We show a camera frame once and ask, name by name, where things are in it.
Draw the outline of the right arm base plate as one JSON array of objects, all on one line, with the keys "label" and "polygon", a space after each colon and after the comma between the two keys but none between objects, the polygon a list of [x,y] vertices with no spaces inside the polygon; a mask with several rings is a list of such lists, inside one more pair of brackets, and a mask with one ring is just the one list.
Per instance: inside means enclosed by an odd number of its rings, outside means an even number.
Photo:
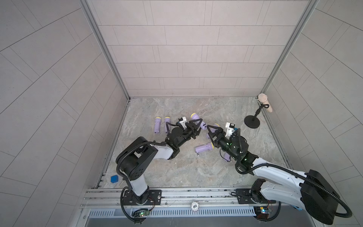
[{"label": "right arm base plate", "polygon": [[230,192],[230,195],[236,197],[239,204],[275,204],[275,200],[267,200],[260,191],[251,189],[236,189]]}]

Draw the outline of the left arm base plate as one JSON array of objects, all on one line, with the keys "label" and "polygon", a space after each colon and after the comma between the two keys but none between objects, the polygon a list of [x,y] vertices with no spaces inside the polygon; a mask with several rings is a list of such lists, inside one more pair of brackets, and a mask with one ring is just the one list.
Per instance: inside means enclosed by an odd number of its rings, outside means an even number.
[{"label": "left arm base plate", "polygon": [[122,196],[122,203],[126,206],[136,205],[160,205],[161,190],[146,190],[141,196],[137,196],[132,190],[126,190]]}]

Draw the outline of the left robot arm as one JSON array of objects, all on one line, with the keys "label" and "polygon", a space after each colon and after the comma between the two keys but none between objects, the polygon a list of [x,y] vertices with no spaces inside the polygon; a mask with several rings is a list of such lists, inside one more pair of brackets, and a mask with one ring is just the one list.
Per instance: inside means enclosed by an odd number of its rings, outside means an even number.
[{"label": "left robot arm", "polygon": [[197,118],[188,122],[171,124],[166,122],[164,142],[147,141],[138,137],[116,158],[116,172],[126,182],[128,190],[123,193],[122,202],[143,205],[152,197],[152,190],[146,183],[144,172],[155,159],[174,159],[180,147],[190,139],[195,139],[201,132],[203,119]]}]

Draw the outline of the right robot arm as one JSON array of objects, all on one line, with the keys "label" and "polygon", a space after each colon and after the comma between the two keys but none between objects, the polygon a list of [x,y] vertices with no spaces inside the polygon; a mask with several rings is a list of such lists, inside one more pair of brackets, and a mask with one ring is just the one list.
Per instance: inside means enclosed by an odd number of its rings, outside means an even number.
[{"label": "right robot arm", "polygon": [[240,129],[229,137],[221,127],[208,125],[207,130],[213,145],[235,161],[239,174],[258,177],[251,188],[254,202],[266,199],[290,204],[307,211],[326,225],[333,224],[335,217],[352,217],[349,206],[319,172],[291,170],[250,153]]}]

